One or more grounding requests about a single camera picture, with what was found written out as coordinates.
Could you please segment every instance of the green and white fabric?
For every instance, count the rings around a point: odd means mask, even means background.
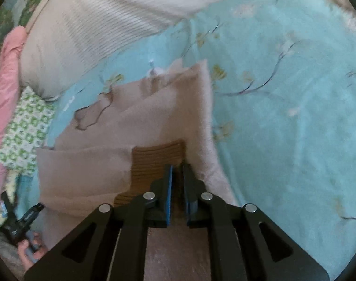
[[[44,142],[54,111],[52,104],[26,87],[6,128],[0,148],[0,163],[31,176],[36,169],[36,148]]]

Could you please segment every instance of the beige towel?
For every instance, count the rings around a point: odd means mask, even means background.
[[[206,61],[180,72],[116,86],[76,112],[54,150],[37,149],[41,202],[84,217],[130,189],[132,149],[178,139],[207,189],[235,199],[211,134],[212,93]]]

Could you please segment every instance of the brown towel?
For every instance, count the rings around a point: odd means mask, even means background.
[[[149,191],[151,183],[163,177],[166,164],[178,166],[184,159],[185,145],[182,140],[132,149],[131,187],[116,196],[114,206],[128,204],[137,195]]]

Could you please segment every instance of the pink blanket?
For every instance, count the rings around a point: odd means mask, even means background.
[[[19,98],[18,60],[26,38],[24,27],[16,27],[6,36],[0,53],[0,145]],[[0,194],[5,174],[0,164]]]

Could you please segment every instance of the white fabric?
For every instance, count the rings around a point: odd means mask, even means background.
[[[59,95],[102,58],[218,0],[49,0],[21,55],[21,79],[42,98]]]

